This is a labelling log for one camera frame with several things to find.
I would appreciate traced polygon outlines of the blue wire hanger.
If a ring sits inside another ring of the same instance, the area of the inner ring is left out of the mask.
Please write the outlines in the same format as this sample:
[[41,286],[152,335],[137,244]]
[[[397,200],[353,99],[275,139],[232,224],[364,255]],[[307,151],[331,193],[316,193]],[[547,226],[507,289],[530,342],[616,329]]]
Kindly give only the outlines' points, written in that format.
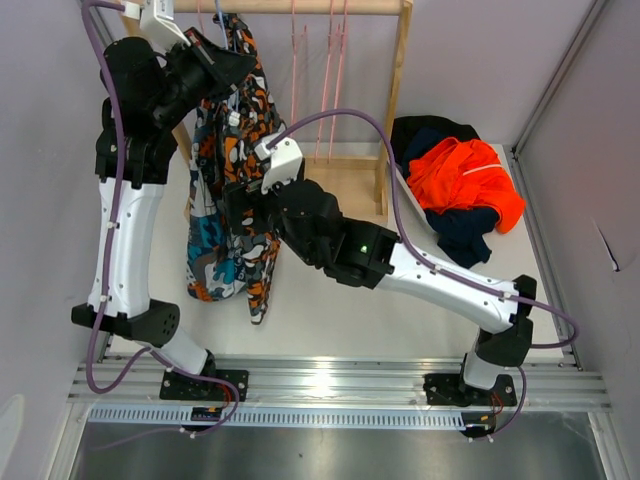
[[214,20],[217,22],[221,33],[224,35],[224,46],[227,50],[236,51],[232,17],[221,7],[221,1],[214,1],[216,13]]

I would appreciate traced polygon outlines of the black shorts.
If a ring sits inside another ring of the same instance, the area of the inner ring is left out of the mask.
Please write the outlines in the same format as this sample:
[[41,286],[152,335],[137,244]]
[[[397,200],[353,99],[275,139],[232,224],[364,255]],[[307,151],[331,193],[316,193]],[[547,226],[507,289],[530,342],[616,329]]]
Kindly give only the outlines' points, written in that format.
[[479,139],[476,129],[435,115],[404,116],[394,120],[391,146],[398,166],[421,158],[442,140],[453,137],[465,142]]

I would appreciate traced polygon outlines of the navy blue shorts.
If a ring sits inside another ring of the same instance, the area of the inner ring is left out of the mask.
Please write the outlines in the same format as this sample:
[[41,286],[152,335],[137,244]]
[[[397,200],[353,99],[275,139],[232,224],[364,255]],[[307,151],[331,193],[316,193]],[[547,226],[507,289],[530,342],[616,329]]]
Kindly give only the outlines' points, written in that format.
[[[409,177],[409,163],[400,166],[405,181]],[[499,215],[494,209],[450,209],[442,214],[426,210],[425,218],[438,236],[438,247],[456,264],[469,269],[489,261],[492,251],[484,235],[498,223]]]

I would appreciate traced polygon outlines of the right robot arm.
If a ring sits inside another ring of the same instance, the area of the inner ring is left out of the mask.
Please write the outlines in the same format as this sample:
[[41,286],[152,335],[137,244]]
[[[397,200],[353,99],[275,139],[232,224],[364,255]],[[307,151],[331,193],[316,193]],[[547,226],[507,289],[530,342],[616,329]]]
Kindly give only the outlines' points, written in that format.
[[231,184],[223,199],[234,232],[254,220],[339,284],[407,294],[475,323],[479,333],[456,380],[464,401],[481,402],[504,369],[524,363],[532,347],[533,278],[497,281],[439,261],[385,227],[344,216],[337,198],[312,180],[270,190],[259,182]]

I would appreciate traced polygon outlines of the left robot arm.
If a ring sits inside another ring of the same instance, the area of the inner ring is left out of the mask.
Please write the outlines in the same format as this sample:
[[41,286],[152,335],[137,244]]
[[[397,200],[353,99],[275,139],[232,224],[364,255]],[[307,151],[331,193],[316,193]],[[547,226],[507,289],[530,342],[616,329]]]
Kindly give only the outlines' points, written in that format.
[[194,28],[163,54],[141,37],[126,37],[99,50],[98,60],[108,92],[96,141],[100,247],[92,290],[72,308],[71,321],[138,343],[183,376],[192,398],[204,400],[217,387],[213,354],[180,327],[177,305],[149,295],[154,223],[177,149],[174,129],[202,100],[235,93],[257,61]]

